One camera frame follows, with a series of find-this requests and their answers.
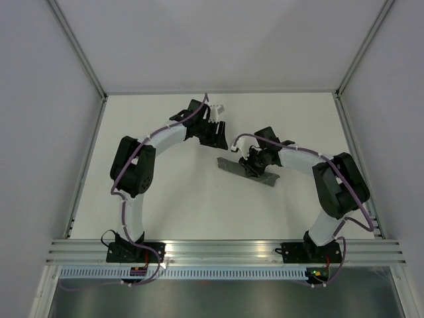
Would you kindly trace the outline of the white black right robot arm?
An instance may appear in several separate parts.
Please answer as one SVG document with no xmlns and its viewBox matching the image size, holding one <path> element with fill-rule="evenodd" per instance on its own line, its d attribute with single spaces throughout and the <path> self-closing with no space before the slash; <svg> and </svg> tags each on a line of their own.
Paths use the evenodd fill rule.
<svg viewBox="0 0 424 318">
<path fill-rule="evenodd" d="M 258 143 L 256 146 L 245 145 L 248 136 L 240 134 L 231 144 L 232 152 L 242 154 L 238 162 L 246 177 L 260 178 L 268 166 L 279 166 L 301 172 L 315 182 L 321 210 L 303 236 L 301 255 L 307 262 L 322 262 L 326 256 L 335 255 L 336 235 L 353 211 L 362 211 L 366 219 L 363 229 L 374 230 L 363 206 L 370 199 L 370 191 L 350 154 L 326 156 L 294 141 L 281 141 L 271 127 L 252 134 Z"/>
</svg>

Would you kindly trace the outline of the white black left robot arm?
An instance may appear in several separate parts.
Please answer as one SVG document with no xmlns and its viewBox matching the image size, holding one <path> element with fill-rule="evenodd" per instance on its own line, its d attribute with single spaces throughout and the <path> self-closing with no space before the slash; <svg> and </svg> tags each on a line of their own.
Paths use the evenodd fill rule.
<svg viewBox="0 0 424 318">
<path fill-rule="evenodd" d="M 197 138 L 200 145 L 228 150 L 225 122 L 219 120 L 223 105 L 208 105 L 192 99 L 188 108 L 170 117 L 163 127 L 142 138 L 121 139 L 110 170 L 113 180 L 111 195 L 121 200 L 122 233 L 116 236 L 122 244 L 121 254 L 129 262 L 144 256 L 142 206 L 144 194 L 152 185 L 156 158 L 167 149 Z"/>
</svg>

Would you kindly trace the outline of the grey cloth napkin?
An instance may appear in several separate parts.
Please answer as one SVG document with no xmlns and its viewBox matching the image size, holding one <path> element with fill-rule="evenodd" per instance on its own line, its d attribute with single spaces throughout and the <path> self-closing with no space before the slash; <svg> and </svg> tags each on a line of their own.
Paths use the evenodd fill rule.
<svg viewBox="0 0 424 318">
<path fill-rule="evenodd" d="M 262 174 L 256 174 L 244 168 L 240 163 L 233 162 L 223 157 L 217 158 L 217 165 L 218 168 L 223 171 L 270 187 L 274 187 L 276 182 L 280 179 L 280 175 L 272 172 L 264 171 Z"/>
</svg>

